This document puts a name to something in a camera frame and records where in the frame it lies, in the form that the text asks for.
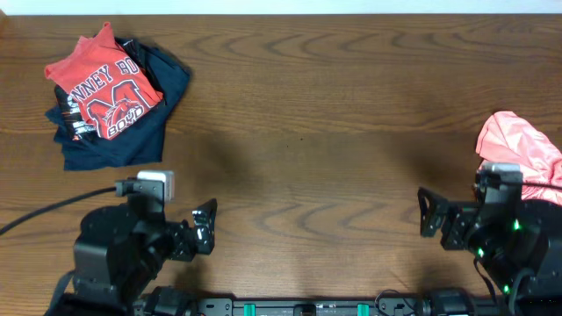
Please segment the red-orange t-shirt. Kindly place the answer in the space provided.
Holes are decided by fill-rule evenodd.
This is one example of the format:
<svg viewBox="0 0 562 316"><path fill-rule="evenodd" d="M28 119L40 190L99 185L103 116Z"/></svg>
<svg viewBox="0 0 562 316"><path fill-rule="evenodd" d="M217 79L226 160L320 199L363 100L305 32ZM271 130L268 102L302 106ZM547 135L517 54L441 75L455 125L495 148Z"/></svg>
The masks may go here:
<svg viewBox="0 0 562 316"><path fill-rule="evenodd" d="M92 38L81 37L65 59L45 67L45 77L78 103L84 121L112 140L163 99L143 67L116 42L109 22Z"/></svg>

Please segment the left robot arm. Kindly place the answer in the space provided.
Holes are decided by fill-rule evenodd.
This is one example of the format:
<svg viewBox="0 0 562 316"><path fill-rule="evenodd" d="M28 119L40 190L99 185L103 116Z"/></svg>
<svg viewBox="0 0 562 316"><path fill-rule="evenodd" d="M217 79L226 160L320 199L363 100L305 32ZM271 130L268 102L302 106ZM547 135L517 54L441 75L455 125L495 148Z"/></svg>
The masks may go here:
<svg viewBox="0 0 562 316"><path fill-rule="evenodd" d="M168 261L212 253L218 202L193 221L169 222L161 199L134 193L122 205L88 213L74 245L75 267L56 285L49 315L196 315L198 303L172 287L144 290Z"/></svg>

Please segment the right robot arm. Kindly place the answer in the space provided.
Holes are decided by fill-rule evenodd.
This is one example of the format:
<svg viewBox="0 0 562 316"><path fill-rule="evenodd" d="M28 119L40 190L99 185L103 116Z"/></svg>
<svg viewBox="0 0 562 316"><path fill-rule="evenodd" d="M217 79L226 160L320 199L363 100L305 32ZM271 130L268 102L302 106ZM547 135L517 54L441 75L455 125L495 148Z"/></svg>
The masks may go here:
<svg viewBox="0 0 562 316"><path fill-rule="evenodd" d="M466 250L503 315L561 313L561 207L522 197L519 171L480 170L473 202L454 202L426 188L417 192L420 234L442 234L444 249Z"/></svg>

